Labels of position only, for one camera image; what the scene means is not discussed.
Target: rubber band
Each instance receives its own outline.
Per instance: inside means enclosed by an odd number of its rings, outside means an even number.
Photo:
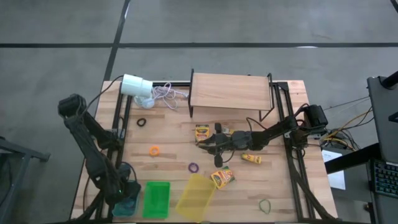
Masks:
[[[160,153],[159,147],[157,147],[157,146],[152,146],[152,147],[149,149],[149,154],[150,154],[151,156],[158,156],[159,153]]]
[[[137,121],[137,125],[140,127],[143,127],[146,123],[147,123],[147,120],[145,118],[140,118]]]
[[[262,209],[262,207],[261,207],[261,203],[262,202],[268,202],[268,205],[269,205],[269,209],[268,209],[268,211],[265,211],[264,209]],[[262,199],[260,202],[259,202],[259,208],[260,208],[260,210],[262,211],[262,212],[264,212],[265,214],[269,214],[270,212],[271,212],[271,203],[270,203],[270,201],[268,200],[268,199]]]
[[[189,170],[191,173],[197,173],[197,172],[199,171],[199,166],[198,166],[198,164],[196,164],[196,163],[194,163],[194,162],[191,162],[191,163],[188,165],[188,170]]]

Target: gray floor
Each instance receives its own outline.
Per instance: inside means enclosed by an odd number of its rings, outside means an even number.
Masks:
[[[112,42],[123,0],[0,0],[0,43]],[[121,42],[394,42],[398,14],[388,0],[132,1]],[[72,93],[100,90],[110,49],[0,49],[0,135],[51,152],[31,163],[12,223],[68,218],[83,156],[57,114]],[[367,96],[366,78],[397,70],[398,48],[119,49],[111,79],[188,80],[201,72],[305,80],[310,102],[329,108]],[[335,128],[370,107],[326,111]],[[95,105],[90,109],[95,112]],[[374,124],[352,130],[362,147]],[[340,218],[368,221],[362,203],[335,197]]]

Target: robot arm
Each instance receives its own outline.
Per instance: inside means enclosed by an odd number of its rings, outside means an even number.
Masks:
[[[306,125],[297,124],[296,116],[304,112]],[[314,133],[324,133],[328,124],[326,116],[317,105],[308,105],[300,109],[292,116],[287,116],[283,121],[263,131],[235,131],[230,137],[221,132],[221,124],[216,123],[216,134],[210,138],[198,142],[198,147],[205,149],[208,153],[215,155],[215,166],[221,167],[223,160],[221,154],[225,150],[259,151],[268,145],[269,141],[283,134],[288,134],[292,140],[293,147],[303,147],[307,143],[307,136]]]
[[[99,152],[92,139],[94,136],[101,149],[119,150],[121,145],[116,134],[105,131],[85,110],[86,102],[80,95],[71,95],[58,104],[58,113],[63,118],[86,159],[87,173],[95,186],[103,191],[105,202],[114,204],[125,196],[122,189],[130,170],[116,170],[109,159]]]

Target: orange rubber band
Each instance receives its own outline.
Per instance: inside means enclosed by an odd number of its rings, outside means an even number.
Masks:
[[[152,146],[150,149],[149,149],[149,154],[151,155],[151,156],[158,156],[159,155],[159,147],[157,147],[157,146]]]

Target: yellow crayon box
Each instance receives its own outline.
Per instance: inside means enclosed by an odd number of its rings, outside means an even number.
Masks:
[[[260,156],[254,156],[250,155],[247,153],[242,153],[241,158],[245,161],[249,161],[255,164],[261,164],[261,157]]]
[[[218,170],[217,172],[210,175],[213,182],[216,184],[217,189],[223,188],[225,185],[235,179],[232,171],[228,166]]]
[[[195,127],[195,142],[205,140],[209,137],[209,125],[197,124]]]

